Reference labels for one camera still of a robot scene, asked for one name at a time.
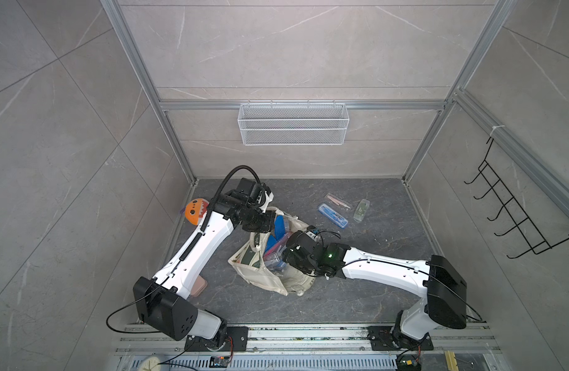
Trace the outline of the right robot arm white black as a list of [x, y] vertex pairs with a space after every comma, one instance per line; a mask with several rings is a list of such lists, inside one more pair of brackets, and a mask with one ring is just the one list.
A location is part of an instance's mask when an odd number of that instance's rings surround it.
[[416, 295], [419, 300], [401, 310], [389, 338], [394, 347], [422, 343], [432, 329], [465, 329], [467, 283], [447, 258], [408, 260], [371, 254], [348, 244], [325, 244], [320, 233], [295, 232], [288, 238], [284, 261], [310, 277], [372, 281]]

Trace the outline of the blue clear pencil case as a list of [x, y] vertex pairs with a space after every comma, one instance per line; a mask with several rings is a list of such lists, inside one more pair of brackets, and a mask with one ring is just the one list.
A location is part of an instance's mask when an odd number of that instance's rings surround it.
[[318, 207], [318, 211], [341, 229], [345, 229], [349, 224], [349, 221], [344, 218], [344, 216], [336, 212], [332, 207], [328, 206], [325, 203], [321, 204]]

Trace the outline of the clear case pink compass set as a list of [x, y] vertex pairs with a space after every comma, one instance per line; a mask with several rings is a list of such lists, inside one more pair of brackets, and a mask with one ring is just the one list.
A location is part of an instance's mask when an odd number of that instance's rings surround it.
[[351, 210], [352, 209], [352, 206], [349, 203], [338, 198], [337, 196], [333, 195], [332, 193], [327, 193], [325, 198], [327, 200], [329, 200], [331, 203], [333, 203], [334, 205], [337, 205], [337, 207], [339, 207], [339, 208], [342, 208], [344, 210]]

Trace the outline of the cream canvas tote bag leaves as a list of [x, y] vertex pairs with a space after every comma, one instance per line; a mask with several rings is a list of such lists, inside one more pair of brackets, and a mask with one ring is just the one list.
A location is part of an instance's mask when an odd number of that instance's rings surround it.
[[283, 253], [288, 238], [294, 232], [305, 232], [308, 225], [276, 207], [269, 207], [268, 210], [276, 213], [276, 224], [283, 220], [284, 236], [277, 237], [276, 230], [251, 233], [248, 241], [228, 259], [228, 263], [249, 284], [284, 296], [302, 296], [315, 283], [315, 278], [286, 263]]

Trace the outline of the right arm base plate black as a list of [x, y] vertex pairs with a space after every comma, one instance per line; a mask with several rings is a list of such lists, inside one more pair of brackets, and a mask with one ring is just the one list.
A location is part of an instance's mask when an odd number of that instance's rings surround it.
[[393, 326], [368, 326], [367, 339], [373, 351], [431, 351], [434, 349], [427, 333], [423, 339], [415, 340], [394, 329]]

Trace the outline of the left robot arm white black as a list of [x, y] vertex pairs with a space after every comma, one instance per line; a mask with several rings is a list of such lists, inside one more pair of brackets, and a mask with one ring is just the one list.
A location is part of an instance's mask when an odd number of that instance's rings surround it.
[[270, 233], [276, 214], [268, 209], [274, 195], [248, 165], [230, 170], [210, 200], [199, 224], [178, 253], [152, 278], [139, 278], [132, 305], [152, 333], [179, 341], [205, 340], [210, 349], [226, 342], [226, 320], [188, 301], [197, 277], [217, 248], [237, 228]]

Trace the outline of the clear green stationery case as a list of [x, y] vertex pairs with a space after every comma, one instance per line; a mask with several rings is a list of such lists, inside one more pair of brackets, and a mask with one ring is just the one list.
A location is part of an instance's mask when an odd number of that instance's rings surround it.
[[362, 199], [356, 207], [353, 219], [355, 222], [360, 223], [364, 220], [367, 211], [369, 210], [370, 202], [368, 199]]

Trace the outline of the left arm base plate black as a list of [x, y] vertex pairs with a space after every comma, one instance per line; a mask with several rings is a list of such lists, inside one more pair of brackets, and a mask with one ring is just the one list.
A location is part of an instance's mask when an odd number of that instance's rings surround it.
[[220, 329], [212, 339], [188, 337], [186, 352], [244, 352], [247, 349], [249, 328], [246, 326], [227, 326]]

